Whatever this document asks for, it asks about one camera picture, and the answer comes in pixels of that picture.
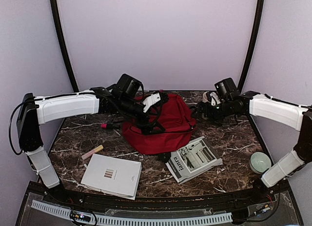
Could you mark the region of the red backpack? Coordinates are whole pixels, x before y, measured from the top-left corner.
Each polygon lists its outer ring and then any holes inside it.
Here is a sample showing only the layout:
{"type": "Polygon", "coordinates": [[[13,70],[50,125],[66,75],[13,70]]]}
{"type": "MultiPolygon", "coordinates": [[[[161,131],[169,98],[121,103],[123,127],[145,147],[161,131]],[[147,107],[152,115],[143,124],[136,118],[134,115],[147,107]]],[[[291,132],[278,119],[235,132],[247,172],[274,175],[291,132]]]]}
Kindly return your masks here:
{"type": "Polygon", "coordinates": [[[163,105],[160,118],[157,120],[162,128],[155,132],[142,134],[141,129],[130,122],[122,125],[122,134],[126,141],[137,152],[144,155],[155,155],[173,152],[187,145],[196,126],[196,119],[182,97],[169,94],[169,101],[163,105]]]}

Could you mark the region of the grey black and white magazine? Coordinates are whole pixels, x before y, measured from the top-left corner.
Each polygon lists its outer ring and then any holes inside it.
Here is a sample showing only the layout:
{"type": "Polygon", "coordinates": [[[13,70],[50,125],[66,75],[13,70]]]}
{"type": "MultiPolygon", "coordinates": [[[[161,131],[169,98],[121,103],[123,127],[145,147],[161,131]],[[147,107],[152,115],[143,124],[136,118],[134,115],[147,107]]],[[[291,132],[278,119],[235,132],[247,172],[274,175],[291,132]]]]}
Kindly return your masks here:
{"type": "Polygon", "coordinates": [[[182,184],[222,164],[222,158],[201,136],[172,152],[166,166],[177,183],[182,184]]]}

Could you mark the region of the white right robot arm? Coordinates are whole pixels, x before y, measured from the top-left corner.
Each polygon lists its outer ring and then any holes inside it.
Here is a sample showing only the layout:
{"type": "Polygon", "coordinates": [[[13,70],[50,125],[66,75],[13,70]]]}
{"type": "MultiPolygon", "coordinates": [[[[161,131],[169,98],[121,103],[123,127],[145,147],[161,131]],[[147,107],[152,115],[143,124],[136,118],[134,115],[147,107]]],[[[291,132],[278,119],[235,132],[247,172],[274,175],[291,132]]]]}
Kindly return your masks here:
{"type": "Polygon", "coordinates": [[[196,114],[211,121],[218,121],[232,115],[250,116],[265,137],[265,144],[276,144],[285,151],[286,144],[292,144],[287,154],[275,160],[259,180],[259,185],[249,192],[249,200],[260,203],[268,195],[268,188],[290,177],[312,161],[312,108],[279,100],[267,94],[248,91],[231,99],[219,96],[217,101],[201,101],[196,114]]]}

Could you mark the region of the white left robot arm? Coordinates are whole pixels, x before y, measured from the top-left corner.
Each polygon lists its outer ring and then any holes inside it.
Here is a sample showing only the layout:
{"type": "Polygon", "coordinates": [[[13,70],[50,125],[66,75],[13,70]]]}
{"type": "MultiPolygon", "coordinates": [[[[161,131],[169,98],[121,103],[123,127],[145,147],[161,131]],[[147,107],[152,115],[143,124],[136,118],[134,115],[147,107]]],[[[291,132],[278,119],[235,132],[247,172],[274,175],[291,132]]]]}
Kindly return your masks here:
{"type": "Polygon", "coordinates": [[[28,93],[11,114],[18,114],[19,149],[13,152],[15,155],[27,155],[43,185],[50,189],[50,197],[63,205],[69,200],[69,194],[60,187],[61,180],[44,149],[40,125],[77,115],[118,113],[133,122],[144,135],[150,135],[165,130],[158,119],[168,100],[169,96],[161,91],[142,95],[136,100],[135,95],[122,91],[116,85],[47,97],[28,93]]]}

